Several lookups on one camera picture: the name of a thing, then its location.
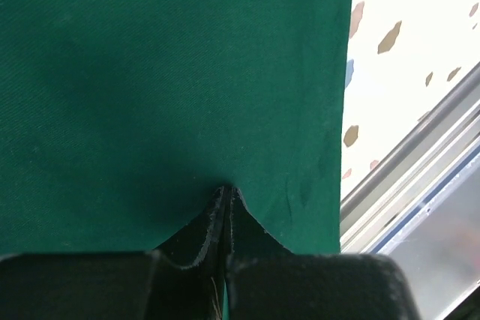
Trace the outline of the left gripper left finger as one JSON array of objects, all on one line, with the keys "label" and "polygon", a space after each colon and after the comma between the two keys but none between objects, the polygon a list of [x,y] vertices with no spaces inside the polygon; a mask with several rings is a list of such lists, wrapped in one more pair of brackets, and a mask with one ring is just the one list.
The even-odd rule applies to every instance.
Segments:
[{"label": "left gripper left finger", "polygon": [[153,250],[1,258],[2,319],[221,319],[226,189]]}]

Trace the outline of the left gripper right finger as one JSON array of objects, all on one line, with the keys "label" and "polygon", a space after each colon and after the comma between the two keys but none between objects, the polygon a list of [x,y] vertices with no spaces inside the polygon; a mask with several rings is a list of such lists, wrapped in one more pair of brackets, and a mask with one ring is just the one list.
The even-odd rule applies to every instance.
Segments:
[{"label": "left gripper right finger", "polygon": [[369,254],[298,255],[223,189],[231,319],[419,319],[400,268]]}]

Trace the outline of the green surgical cloth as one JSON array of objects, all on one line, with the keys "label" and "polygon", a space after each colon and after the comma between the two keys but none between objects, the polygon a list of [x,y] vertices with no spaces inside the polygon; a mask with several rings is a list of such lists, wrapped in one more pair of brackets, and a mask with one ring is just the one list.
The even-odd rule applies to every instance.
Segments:
[{"label": "green surgical cloth", "polygon": [[352,0],[1,0],[1,252],[146,250],[218,187],[340,249]]}]

